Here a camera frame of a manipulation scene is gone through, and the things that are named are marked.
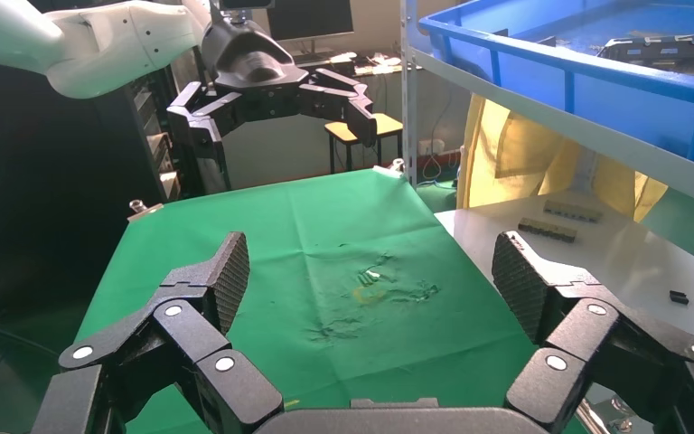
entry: table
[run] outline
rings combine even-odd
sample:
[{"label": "table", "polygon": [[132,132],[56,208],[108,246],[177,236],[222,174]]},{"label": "table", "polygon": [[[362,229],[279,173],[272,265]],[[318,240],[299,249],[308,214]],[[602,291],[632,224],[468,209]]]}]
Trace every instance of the table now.
[{"label": "table", "polygon": [[[403,179],[371,170],[169,203],[131,223],[79,331],[140,308],[174,267],[244,231],[251,275],[229,338],[288,409],[351,398],[500,406],[534,346]],[[366,269],[380,274],[369,287]],[[174,387],[130,433],[205,433]],[[575,423],[566,432],[584,432]]]},{"label": "table", "polygon": [[[585,206],[604,215],[599,223],[569,220],[544,213],[547,200]],[[520,235],[541,257],[588,269],[626,305],[694,334],[694,256],[595,197],[565,191],[439,212],[436,217],[491,282],[493,241],[503,231],[517,230],[521,218],[576,229],[578,235],[573,244],[524,231]],[[687,293],[690,303],[683,306],[670,301],[671,289]],[[595,385],[587,398],[596,403],[611,395]],[[644,420],[633,423],[633,434],[651,432],[650,424]]]}]

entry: green floor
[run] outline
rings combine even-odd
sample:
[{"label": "green floor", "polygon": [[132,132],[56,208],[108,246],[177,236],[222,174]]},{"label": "green floor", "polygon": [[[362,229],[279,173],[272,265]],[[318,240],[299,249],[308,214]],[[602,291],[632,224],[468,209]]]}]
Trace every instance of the green floor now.
[{"label": "green floor", "polygon": [[[450,186],[451,182],[441,185]],[[430,185],[418,190],[433,212],[455,208],[455,190]],[[669,190],[643,224],[694,255],[694,199]],[[88,301],[46,307],[30,314],[0,316],[4,329],[33,339],[57,352],[69,345],[86,312]],[[33,424],[42,394],[56,362],[33,349],[0,338],[0,432],[23,434]]]}]

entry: chair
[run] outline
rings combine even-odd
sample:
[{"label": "chair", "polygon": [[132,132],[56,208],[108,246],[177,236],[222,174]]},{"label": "chair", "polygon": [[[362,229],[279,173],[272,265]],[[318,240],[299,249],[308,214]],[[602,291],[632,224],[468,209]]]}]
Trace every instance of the chair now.
[{"label": "chair", "polygon": [[[398,140],[398,157],[403,154],[403,124],[385,115],[384,113],[374,114],[376,118],[376,157],[378,165],[381,165],[381,139],[395,136]],[[347,146],[347,171],[352,170],[352,145],[358,145],[361,141],[347,128],[344,122],[332,122],[325,125],[325,132],[328,133],[328,147],[331,151],[331,173],[334,173],[333,155],[336,152],[334,142],[339,141]]]}]

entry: blue crate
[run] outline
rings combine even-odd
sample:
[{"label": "blue crate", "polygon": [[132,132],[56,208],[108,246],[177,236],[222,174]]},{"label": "blue crate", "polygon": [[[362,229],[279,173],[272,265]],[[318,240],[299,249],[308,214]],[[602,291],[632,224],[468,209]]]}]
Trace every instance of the blue crate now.
[{"label": "blue crate", "polygon": [[694,34],[694,0],[475,0],[419,24],[446,63],[694,161],[694,77],[594,57],[616,38]]}]

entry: monitor screen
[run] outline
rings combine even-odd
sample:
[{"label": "monitor screen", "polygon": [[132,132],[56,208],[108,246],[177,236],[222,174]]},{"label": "monitor screen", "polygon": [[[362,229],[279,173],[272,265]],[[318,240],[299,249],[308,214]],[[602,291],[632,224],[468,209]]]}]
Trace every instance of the monitor screen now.
[{"label": "monitor screen", "polygon": [[267,19],[276,41],[352,32],[350,0],[276,0]]}]

